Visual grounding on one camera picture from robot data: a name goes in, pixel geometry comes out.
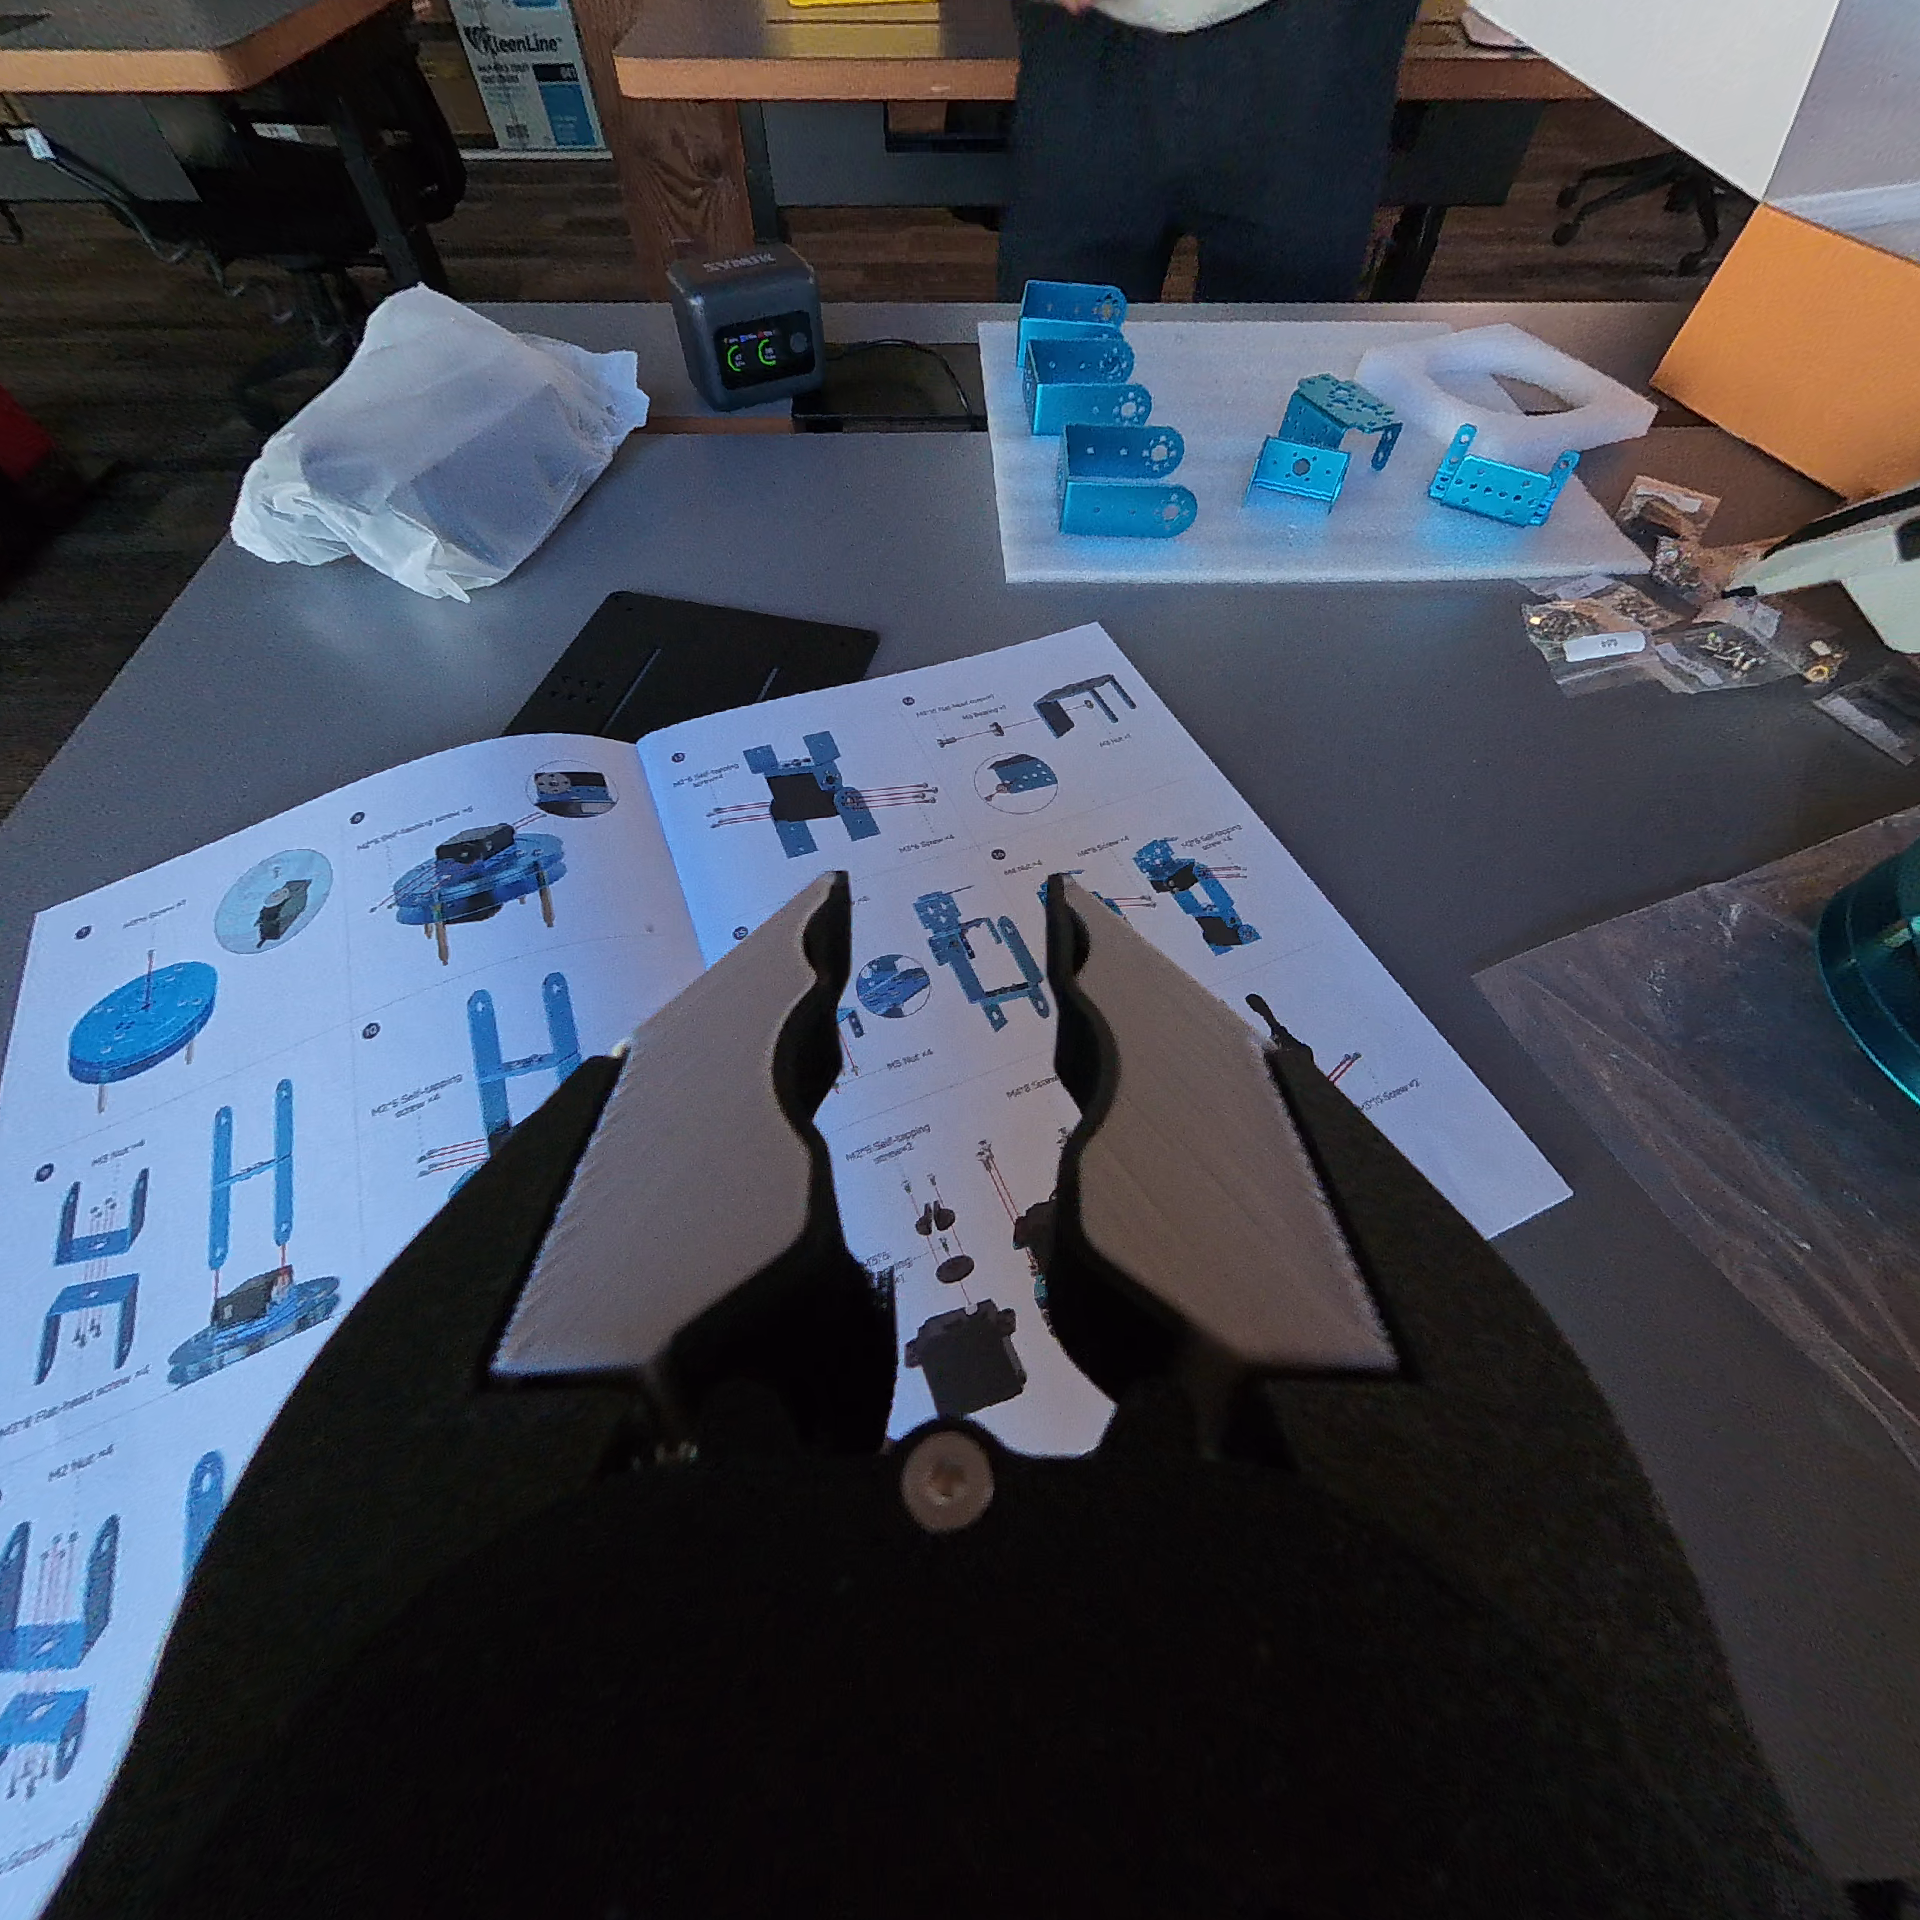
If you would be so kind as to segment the white box with blue print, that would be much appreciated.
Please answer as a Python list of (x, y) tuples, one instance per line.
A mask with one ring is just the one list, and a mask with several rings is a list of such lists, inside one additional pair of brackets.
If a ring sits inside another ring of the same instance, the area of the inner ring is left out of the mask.
[(570, 2), (448, 9), (501, 152), (609, 152)]

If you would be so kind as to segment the white plastic bag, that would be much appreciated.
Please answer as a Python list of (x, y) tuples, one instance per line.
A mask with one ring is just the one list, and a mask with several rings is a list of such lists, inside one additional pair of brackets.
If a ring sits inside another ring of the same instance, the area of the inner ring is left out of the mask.
[(270, 561), (359, 558), (427, 596), (509, 578), (650, 415), (635, 352), (517, 333), (424, 285), (248, 468), (231, 540)]

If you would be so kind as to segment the orange cardboard box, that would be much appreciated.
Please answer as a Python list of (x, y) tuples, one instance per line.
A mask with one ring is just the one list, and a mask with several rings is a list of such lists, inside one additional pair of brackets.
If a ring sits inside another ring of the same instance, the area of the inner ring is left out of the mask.
[(1918, 472), (1918, 4), (1489, 2), (1758, 202), (1655, 383), (1843, 496)]

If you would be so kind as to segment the wooden-edged office desk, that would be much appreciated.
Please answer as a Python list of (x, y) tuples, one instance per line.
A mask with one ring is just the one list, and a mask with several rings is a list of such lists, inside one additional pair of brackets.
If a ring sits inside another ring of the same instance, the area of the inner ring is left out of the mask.
[[(1400, 212), (1375, 297), (1423, 293), (1451, 208), (1499, 205), (1549, 103), (1590, 101), (1533, 50), (1494, 53), (1425, 4), (1402, 62), (1395, 158), (1382, 200)], [(688, 250), (734, 254), (779, 236), (793, 205), (1000, 208), (1010, 162), (998, 127), (887, 134), (890, 104), (962, 109), (1017, 90), (1009, 4), (849, 7), (805, 23), (790, 4), (632, 4), (615, 46), (624, 98), (610, 134), (648, 290)]]
[(446, 290), (465, 159), (399, 2), (5, 4), (5, 199), (160, 216), (165, 241)]

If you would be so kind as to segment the large clear plastic bag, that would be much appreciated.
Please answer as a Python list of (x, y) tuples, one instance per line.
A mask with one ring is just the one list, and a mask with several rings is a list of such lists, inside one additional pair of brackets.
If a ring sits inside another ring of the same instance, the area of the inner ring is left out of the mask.
[(1918, 1462), (1915, 1103), (1818, 981), (1818, 909), (1915, 808), (1479, 970), (1670, 1221)]

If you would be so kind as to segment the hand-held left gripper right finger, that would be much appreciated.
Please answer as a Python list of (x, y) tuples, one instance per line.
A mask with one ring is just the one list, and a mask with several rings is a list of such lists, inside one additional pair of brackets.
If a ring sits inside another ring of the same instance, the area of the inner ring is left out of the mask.
[(1256, 1030), (1067, 874), (1046, 888), (1078, 1106), (1048, 1314), (1090, 1377), (1392, 1376), (1400, 1360)]

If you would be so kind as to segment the grey desk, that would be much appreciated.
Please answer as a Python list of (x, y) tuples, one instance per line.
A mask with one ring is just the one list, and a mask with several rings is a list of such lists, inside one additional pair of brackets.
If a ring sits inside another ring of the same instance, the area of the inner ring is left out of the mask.
[(505, 585), (79, 550), (143, 646), (5, 823), (32, 914), (499, 730), (615, 589), (877, 631), (882, 674), (1101, 620), (1574, 1198), (1503, 1238), (1611, 1399), (1826, 1864), (1915, 1872), (1915, 1473), (1654, 1205), (1475, 975), (1914, 802), (1789, 688), (1567, 698), (1509, 583), (1009, 585), (983, 433), (640, 433)]

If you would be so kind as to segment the white foam cutout piece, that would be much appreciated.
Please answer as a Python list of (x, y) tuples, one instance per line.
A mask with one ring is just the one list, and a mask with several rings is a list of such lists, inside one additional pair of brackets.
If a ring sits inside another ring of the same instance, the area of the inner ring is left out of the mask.
[[(1574, 407), (1518, 415), (1489, 399), (1463, 399), (1446, 377), (1518, 377)], [(1643, 436), (1658, 407), (1514, 324), (1467, 326), (1448, 338), (1369, 349), (1359, 383), (1385, 399), (1409, 428), (1451, 442), (1475, 428), (1479, 457), (1545, 470), (1565, 450), (1590, 450)]]

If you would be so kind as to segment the blue round base assembly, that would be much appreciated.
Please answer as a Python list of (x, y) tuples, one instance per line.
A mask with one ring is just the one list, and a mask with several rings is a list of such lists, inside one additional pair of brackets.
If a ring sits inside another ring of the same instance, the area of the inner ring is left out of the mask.
[(1862, 1052), (1918, 1098), (1918, 845), (1843, 887), (1815, 928), (1823, 985)]

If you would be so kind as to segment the black office chair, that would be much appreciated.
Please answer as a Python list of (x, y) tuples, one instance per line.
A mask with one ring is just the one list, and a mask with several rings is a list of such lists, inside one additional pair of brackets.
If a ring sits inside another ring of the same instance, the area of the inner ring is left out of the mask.
[(1704, 272), (1722, 239), (1722, 205), (1735, 189), (1710, 166), (1673, 149), (1600, 162), (1578, 174), (1555, 199), (1567, 220), (1553, 228), (1553, 244), (1571, 246), (1598, 212), (1654, 194), (1664, 199), (1670, 212), (1693, 212), (1698, 222), (1698, 246), (1682, 254), (1673, 272), (1680, 277)]

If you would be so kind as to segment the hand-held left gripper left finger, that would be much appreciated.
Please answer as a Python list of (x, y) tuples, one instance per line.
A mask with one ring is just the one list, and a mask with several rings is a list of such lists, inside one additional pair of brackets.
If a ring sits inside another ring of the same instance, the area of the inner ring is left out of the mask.
[(833, 870), (638, 1025), (495, 1376), (858, 1376), (858, 1263), (813, 1122), (849, 936)]

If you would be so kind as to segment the grey portable power station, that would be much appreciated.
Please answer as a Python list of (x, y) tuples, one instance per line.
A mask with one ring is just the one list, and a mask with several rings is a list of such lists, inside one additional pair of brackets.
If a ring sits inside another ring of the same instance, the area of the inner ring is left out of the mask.
[(666, 272), (688, 375), (715, 410), (824, 386), (824, 305), (809, 263), (770, 241), (737, 255), (686, 255)]

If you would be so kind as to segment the blue small bracket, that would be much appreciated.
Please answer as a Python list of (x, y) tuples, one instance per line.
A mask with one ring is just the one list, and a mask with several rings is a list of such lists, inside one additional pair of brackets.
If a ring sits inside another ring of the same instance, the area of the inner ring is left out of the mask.
[(1290, 496), (1333, 506), (1344, 488), (1351, 460), (1339, 446), (1270, 436), (1256, 457), (1245, 502), (1256, 504), (1263, 498)]

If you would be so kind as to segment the black flat case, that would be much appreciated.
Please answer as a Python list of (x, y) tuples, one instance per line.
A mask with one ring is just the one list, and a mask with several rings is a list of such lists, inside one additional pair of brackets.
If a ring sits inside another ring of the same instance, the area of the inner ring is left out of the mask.
[(861, 680), (877, 631), (614, 592), (503, 735), (643, 735), (710, 713)]

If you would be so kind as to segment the instruction manual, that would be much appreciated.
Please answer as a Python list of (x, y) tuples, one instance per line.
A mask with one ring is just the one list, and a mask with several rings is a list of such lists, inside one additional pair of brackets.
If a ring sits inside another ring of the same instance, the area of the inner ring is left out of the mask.
[(1041, 892), (1259, 993), (1487, 1237), (1568, 1198), (1097, 623), (623, 748), (539, 722), (40, 914), (5, 1077), (5, 1914), (80, 1849), (186, 1573), (378, 1272), (594, 1052), (829, 872), (821, 1127), (890, 1432), (1085, 1454), (1022, 1237), (1073, 1127)]

